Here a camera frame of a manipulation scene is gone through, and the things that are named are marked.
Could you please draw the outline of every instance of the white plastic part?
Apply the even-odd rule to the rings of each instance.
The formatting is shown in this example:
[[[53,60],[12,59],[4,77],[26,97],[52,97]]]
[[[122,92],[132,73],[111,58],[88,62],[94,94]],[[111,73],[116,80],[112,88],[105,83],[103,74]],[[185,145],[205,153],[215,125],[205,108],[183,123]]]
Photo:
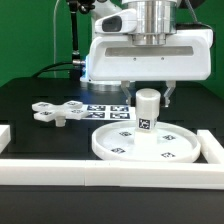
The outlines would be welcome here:
[[[0,134],[0,141],[5,127]],[[203,136],[202,147],[209,145],[211,134]],[[209,149],[221,157],[220,145]],[[224,165],[126,161],[78,160],[0,160],[0,185],[120,186],[193,189],[224,189]]]
[[[122,11],[120,7],[113,4],[110,0],[104,3],[98,1],[94,2],[95,9],[91,10],[91,23],[92,23],[92,40],[97,36],[95,32],[95,22],[103,17],[118,13]]]
[[[159,116],[161,94],[155,89],[141,89],[136,93],[136,118],[155,120]]]
[[[208,163],[224,164],[224,149],[208,130],[198,130],[201,152]]]
[[[159,116],[161,94],[155,89],[141,89],[136,93],[136,127],[134,144],[138,148],[154,147],[157,130],[154,126]]]
[[[0,153],[8,145],[11,140],[10,135],[10,126],[9,125],[0,125]]]
[[[116,122],[96,129],[92,135],[94,153],[103,160],[185,163],[198,158],[201,145],[192,132],[158,122],[157,144],[136,145],[135,124],[135,121]]]
[[[119,32],[104,32],[102,29],[103,21],[114,16],[119,16],[122,20],[121,30]],[[104,17],[99,19],[95,23],[95,32],[102,33],[102,34],[113,34],[113,33],[129,33],[136,29],[137,27],[137,16],[135,9],[126,9],[122,10],[121,12],[115,13],[111,16]]]
[[[50,103],[39,102],[32,105],[34,111],[40,111],[34,114],[36,120],[49,122],[56,121],[56,127],[64,127],[66,119],[80,120],[89,115],[89,112],[82,110],[83,104],[79,101],[69,101],[63,105],[53,105]]]
[[[166,45],[144,48],[128,35],[105,35],[92,42],[86,70],[96,81],[204,80],[211,73],[212,41],[211,30],[178,30]]]

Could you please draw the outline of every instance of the green wall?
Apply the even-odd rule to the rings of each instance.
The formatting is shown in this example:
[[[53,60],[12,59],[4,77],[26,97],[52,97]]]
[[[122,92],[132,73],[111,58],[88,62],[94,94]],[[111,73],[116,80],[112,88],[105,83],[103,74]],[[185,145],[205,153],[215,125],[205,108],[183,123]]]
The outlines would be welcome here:
[[[53,63],[53,11],[56,0],[0,1],[0,85],[15,77],[29,77]],[[212,52],[212,75],[201,82],[224,98],[224,1],[207,0],[196,10],[198,19],[212,25],[217,34]],[[79,15],[80,52],[90,44],[89,16]],[[178,10],[178,22],[189,22],[187,10]],[[57,61],[71,59],[71,26],[66,0],[57,17]]]

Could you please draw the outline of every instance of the white circular plate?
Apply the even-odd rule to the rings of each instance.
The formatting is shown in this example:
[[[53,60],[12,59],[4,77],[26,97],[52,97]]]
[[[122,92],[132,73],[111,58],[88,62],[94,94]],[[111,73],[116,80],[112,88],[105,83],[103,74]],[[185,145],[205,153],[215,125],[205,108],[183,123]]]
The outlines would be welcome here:
[[[201,145],[196,135],[176,125],[157,122],[157,144],[134,144],[135,121],[104,125],[92,135],[94,153],[103,160],[194,162]]]

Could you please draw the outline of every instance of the black table surface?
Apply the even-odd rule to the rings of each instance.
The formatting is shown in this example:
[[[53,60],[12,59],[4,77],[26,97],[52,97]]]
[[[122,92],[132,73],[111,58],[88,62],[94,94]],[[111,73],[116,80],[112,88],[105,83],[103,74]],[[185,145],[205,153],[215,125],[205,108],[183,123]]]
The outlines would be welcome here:
[[[136,83],[136,90],[164,83]],[[69,79],[14,79],[0,88],[0,124],[12,141],[0,159],[98,159],[92,132],[109,121],[68,120],[63,128],[33,119],[31,105],[125,104],[122,92],[82,89]],[[159,121],[196,133],[208,129],[224,145],[224,100],[197,83],[178,82]],[[197,162],[205,162],[200,157]],[[0,223],[223,223],[224,191],[84,186],[0,186]]]

